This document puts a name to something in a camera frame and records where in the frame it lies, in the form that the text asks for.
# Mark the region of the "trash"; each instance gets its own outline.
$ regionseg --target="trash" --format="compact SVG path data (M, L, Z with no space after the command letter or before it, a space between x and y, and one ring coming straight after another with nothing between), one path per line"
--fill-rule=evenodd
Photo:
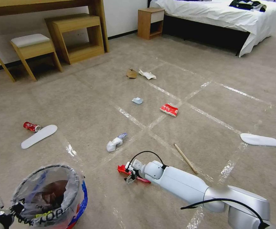
M129 78L133 78L135 79L137 77L137 73L135 70L133 70L132 68L128 69L128 71L126 72L127 77Z
M126 171L125 171L125 165L121 165L121 166L118 165L117 170L118 170L119 173L125 173L125 174L127 174L127 175L130 175L131 172L132 172L132 171L126 172ZM138 179L138 180L141 180L141 181L143 181L143 182L146 182L146 183L151 183L149 180L143 179L143 178L141 178L141 177L137 177L137 179Z
M28 129L28 130L31 130L33 132L38 132L38 131L40 131L40 129L42 127L40 125L37 125L37 124L33 124L33 123L30 123L30 122L25 122L24 123L24 128Z
M196 170L196 168L192 165L192 163L189 161L189 159L185 156L185 154L182 152L182 150L178 147L178 145L176 145L176 143L173 143L173 145L175 146L177 151L180 153L180 155L182 155L182 157L185 159L185 161L188 163L188 165L191 167L193 172L195 174L198 174L198 171Z
M275 146L276 139L271 137L264 137L259 135L242 133L240 134L241 139L250 145L262 145L262 146Z
M132 101L133 101L134 103L137 103L137 104L142 104L143 99L142 99L142 98L139 98L139 97L136 97L136 98L133 98Z
M152 78L156 79L155 75L153 75L152 73L143 72L141 71L141 69L139 69L139 74L145 76L148 80Z
M82 174L68 165L48 165L29 175L12 197L24 200L19 222L34 228L72 228L86 209L87 189Z
M160 110L163 111L164 113L167 113L168 115L173 116L173 117L176 117L176 115L178 113L178 108L172 103L166 103L165 105L163 105L160 108Z
M108 152L113 152L116 150L116 146L120 146L123 144L123 138L127 136L127 133L120 134L114 140L109 141L106 145L106 150Z
M58 127L56 125L49 125L44 128L42 128L40 131L33 134L28 139L24 140L21 143L22 149L27 149L30 146L34 145L35 143L38 143L39 141L43 140L44 138L54 134L57 131Z

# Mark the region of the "wooden nightstand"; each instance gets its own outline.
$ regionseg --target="wooden nightstand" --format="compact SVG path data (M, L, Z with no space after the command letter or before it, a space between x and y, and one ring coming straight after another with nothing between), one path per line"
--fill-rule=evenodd
M145 8L138 10L138 36L152 39L161 36L164 9Z

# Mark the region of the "white bed sheet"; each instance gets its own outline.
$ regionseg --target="white bed sheet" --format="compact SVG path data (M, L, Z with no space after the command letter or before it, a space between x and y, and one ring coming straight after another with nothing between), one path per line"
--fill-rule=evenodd
M230 7L231 0L211 2L152 0L150 7L163 8L170 16L250 32L239 53L241 57L250 53L253 46L276 31L276 2L259 1L266 5L265 12Z

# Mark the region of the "wall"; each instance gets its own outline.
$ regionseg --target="wall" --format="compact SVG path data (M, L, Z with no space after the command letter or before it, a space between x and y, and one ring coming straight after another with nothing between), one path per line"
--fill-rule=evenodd
M104 0L107 35L114 36L137 29L138 9L146 8L147 0ZM0 58L4 63L19 60L10 45L15 37L41 33L50 37L44 18L87 12L87 7L50 10L0 17ZM67 44L88 40L86 30L65 34Z

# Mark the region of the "white cushion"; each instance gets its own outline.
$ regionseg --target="white cushion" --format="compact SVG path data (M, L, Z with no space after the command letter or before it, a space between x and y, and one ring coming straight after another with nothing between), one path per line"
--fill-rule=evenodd
M29 45L35 45L39 43L43 43L46 41L49 41L50 38L44 36L43 34L32 34L28 36L23 36L23 37L18 37L18 38L13 38L11 41L18 47L25 47Z

